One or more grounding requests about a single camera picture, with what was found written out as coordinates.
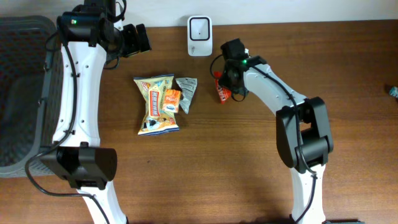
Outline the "small orange box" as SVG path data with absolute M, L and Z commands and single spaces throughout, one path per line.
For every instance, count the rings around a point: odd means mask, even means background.
M 181 91 L 168 89 L 164 95 L 162 109 L 171 113 L 178 113 Z

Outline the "yellow chip bag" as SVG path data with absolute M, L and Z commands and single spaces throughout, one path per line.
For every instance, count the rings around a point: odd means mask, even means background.
M 138 135 L 155 136 L 179 130 L 174 113 L 163 110 L 164 97 L 167 90 L 172 88 L 173 79 L 173 74 L 134 78 L 146 103 L 146 113 Z

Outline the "silver foil packet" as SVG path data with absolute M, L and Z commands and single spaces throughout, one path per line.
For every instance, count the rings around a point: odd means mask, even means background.
M 196 78 L 177 78 L 177 85 L 182 90 L 182 99 L 180 100 L 180 106 L 183 111 L 188 114 L 190 105 L 195 94 L 195 90 L 197 89 L 197 79 Z

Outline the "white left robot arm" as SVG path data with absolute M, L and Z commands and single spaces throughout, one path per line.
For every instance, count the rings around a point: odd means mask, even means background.
M 95 223 L 128 221 L 114 189 L 116 151 L 100 146 L 98 129 L 102 72 L 151 49 L 143 24 L 123 24 L 126 6 L 126 1 L 85 1 L 57 19 L 60 112 L 52 148 L 40 161 L 83 198 Z

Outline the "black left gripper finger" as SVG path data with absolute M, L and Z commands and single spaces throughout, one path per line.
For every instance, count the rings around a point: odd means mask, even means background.
M 146 27 L 144 24 L 138 24 L 136 26 L 137 34 L 139 37 L 139 48 L 141 52 L 147 52 L 152 50 L 150 41 L 147 35 Z
M 136 28 L 132 24 L 123 27 L 123 57 L 130 57 L 139 51 Z

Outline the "blue mouthwash bottle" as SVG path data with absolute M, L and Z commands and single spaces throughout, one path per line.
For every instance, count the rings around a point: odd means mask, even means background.
M 389 90 L 389 95 L 398 99 L 398 87 L 397 86 L 393 86 L 390 90 Z

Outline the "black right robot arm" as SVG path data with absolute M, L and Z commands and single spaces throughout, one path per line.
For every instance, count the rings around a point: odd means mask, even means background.
M 323 174 L 334 142 L 325 102 L 307 98 L 283 82 L 261 56 L 251 56 L 240 39 L 221 46 L 224 69 L 218 83 L 233 96 L 256 95 L 274 114 L 276 146 L 289 168 L 293 223 L 328 223 L 323 211 Z

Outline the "red snack bag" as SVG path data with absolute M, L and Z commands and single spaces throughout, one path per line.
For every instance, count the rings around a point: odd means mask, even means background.
M 219 84 L 218 80 L 222 76 L 221 72 L 213 72 L 213 75 L 215 77 L 215 86 L 220 98 L 220 103 L 223 105 L 231 97 L 231 91 Z

